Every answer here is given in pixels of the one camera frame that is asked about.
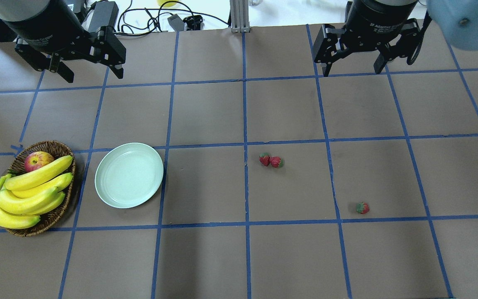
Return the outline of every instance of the red strawberry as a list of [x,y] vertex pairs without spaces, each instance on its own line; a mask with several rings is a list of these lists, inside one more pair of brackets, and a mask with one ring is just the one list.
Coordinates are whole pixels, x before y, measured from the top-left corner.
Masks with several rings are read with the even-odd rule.
[[262,153],[261,155],[259,155],[259,161],[265,166],[269,165],[270,160],[271,156],[269,155],[269,153]]
[[271,165],[274,168],[280,168],[283,166],[283,160],[280,157],[272,157],[271,158]]
[[370,206],[367,203],[358,203],[357,204],[357,213],[359,214],[366,214],[370,212]]

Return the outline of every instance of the white plate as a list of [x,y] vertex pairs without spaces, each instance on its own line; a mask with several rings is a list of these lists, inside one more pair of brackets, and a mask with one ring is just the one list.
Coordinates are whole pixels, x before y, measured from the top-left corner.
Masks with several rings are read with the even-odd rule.
[[120,145],[99,163],[95,191],[114,208],[132,208],[149,200],[163,178],[163,162],[154,148],[138,142]]

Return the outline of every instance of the brown woven basket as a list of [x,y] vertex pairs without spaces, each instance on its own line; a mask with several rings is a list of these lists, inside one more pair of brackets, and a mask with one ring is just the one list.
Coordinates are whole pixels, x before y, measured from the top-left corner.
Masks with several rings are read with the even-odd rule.
[[60,206],[58,206],[51,212],[41,215],[40,222],[38,222],[35,226],[30,228],[25,228],[25,229],[9,229],[9,228],[6,229],[12,235],[20,236],[20,237],[29,237],[29,236],[38,235],[39,233],[43,233],[44,231],[47,231],[53,225],[55,225],[55,223],[57,223],[57,221],[61,219],[62,215],[68,209],[68,206],[70,205],[70,201],[73,198],[72,195],[74,193],[73,183],[75,180],[75,171],[76,171],[75,155],[73,154],[71,149],[66,144],[63,144],[62,142],[58,142],[55,140],[47,140],[47,141],[35,143],[25,148],[16,157],[16,159],[14,160],[14,162],[12,163],[12,165],[10,166],[7,172],[10,174],[15,174],[15,175],[25,174],[25,167],[24,167],[25,158],[27,158],[27,156],[33,152],[47,152],[47,153],[50,153],[55,159],[58,159],[66,155],[71,155],[73,157],[73,161],[71,165],[68,167],[68,169],[66,169],[63,172],[63,174],[67,172],[71,172],[73,174],[73,179],[70,185],[66,187],[66,189],[64,189],[64,192],[66,193],[66,197],[64,198],[64,201],[60,204]]

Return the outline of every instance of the yellow object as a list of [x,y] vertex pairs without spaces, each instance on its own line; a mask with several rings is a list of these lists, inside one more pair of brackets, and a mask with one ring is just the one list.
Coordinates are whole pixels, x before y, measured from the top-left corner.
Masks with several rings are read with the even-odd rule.
[[73,157],[70,155],[60,157],[42,168],[9,178],[6,180],[4,186],[11,191],[21,191],[34,188],[61,174],[71,165],[72,160]]
[[58,192],[57,195],[56,195],[55,200],[48,203],[47,206],[44,206],[43,208],[32,211],[29,214],[31,214],[31,215],[42,215],[42,214],[45,214],[47,212],[50,212],[50,211],[54,210],[57,206],[60,206],[60,204],[64,201],[64,197],[66,197],[66,193]]
[[52,188],[52,187],[56,187],[57,191],[62,191],[70,185],[72,179],[73,179],[72,173],[68,172],[66,174],[61,174],[61,175],[57,176],[56,178],[53,178],[52,180],[41,184],[40,186],[36,186],[34,188],[27,189],[27,190],[21,190],[21,191],[20,190],[14,190],[14,191],[12,191],[12,193],[16,197],[19,197],[21,199],[26,199],[27,197],[34,196],[34,195],[36,195],[36,194],[38,194],[38,193],[40,193],[40,192],[42,192],[46,189]]
[[[158,2],[158,6],[161,6],[162,4],[164,4],[165,2],[167,2],[169,0],[156,0],[156,2]],[[171,3],[167,3],[163,6],[164,7],[172,7],[176,4],[176,2],[171,2]]]
[[15,197],[9,190],[1,189],[0,208],[12,214],[30,214],[55,200],[57,193],[56,187],[52,187],[33,197],[20,199]]
[[[10,174],[0,178],[0,190],[5,180],[10,178]],[[40,216],[19,216],[5,212],[0,208],[0,226],[11,229],[23,229],[36,225],[40,221]]]

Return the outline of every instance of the red apple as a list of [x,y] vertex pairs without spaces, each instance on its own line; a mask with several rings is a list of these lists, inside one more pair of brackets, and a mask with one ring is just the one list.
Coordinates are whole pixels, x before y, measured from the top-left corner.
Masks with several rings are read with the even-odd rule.
[[28,155],[25,158],[25,171],[32,172],[38,168],[41,168],[52,161],[55,161],[55,158],[51,156],[50,153],[46,152],[34,152]]

